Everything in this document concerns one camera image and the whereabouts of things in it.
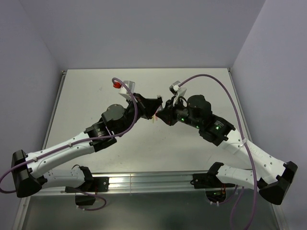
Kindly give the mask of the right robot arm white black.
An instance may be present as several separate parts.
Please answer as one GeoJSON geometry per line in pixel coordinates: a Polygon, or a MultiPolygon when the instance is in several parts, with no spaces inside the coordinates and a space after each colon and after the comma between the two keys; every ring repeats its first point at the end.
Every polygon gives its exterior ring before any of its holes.
{"type": "Polygon", "coordinates": [[[255,189],[268,202],[280,205],[293,182],[298,166],[283,162],[242,138],[227,120],[212,112],[211,104],[202,95],[193,95],[187,103],[168,100],[157,117],[169,126],[176,122],[198,129],[199,135],[216,147],[226,150],[251,166],[240,169],[215,162],[206,173],[193,175],[194,188],[234,187],[255,189]]]}

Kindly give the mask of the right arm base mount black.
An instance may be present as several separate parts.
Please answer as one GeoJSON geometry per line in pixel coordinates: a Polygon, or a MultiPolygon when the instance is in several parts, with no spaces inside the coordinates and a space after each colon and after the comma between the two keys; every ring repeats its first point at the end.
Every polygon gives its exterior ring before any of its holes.
{"type": "Polygon", "coordinates": [[[220,204],[226,200],[226,185],[215,176],[208,173],[195,173],[192,175],[190,184],[194,189],[209,189],[205,191],[210,203],[220,204]]]}

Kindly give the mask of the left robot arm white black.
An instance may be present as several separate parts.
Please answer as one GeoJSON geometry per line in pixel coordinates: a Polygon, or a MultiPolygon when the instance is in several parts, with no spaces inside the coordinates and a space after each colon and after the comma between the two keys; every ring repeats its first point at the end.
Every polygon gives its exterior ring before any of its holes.
{"type": "Polygon", "coordinates": [[[18,198],[36,194],[43,188],[67,186],[89,191],[94,179],[87,167],[79,170],[61,171],[56,176],[52,170],[68,161],[110,147],[140,118],[151,119],[162,98],[144,98],[134,93],[127,107],[120,104],[110,105],[101,114],[98,122],[70,140],[48,149],[25,153],[22,149],[12,155],[12,177],[18,198]]]}

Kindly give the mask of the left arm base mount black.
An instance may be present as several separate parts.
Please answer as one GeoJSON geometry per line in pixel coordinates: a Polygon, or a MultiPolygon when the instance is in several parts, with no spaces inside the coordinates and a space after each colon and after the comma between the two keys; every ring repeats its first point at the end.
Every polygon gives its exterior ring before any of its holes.
{"type": "Polygon", "coordinates": [[[82,208],[87,211],[94,211],[102,209],[106,206],[107,201],[105,198],[99,195],[100,192],[107,192],[109,187],[109,177],[94,177],[92,181],[85,182],[77,188],[65,187],[65,193],[80,193],[81,195],[75,195],[75,204],[78,208],[82,208]],[[102,200],[101,207],[90,208],[94,205],[95,201],[102,200]]]}

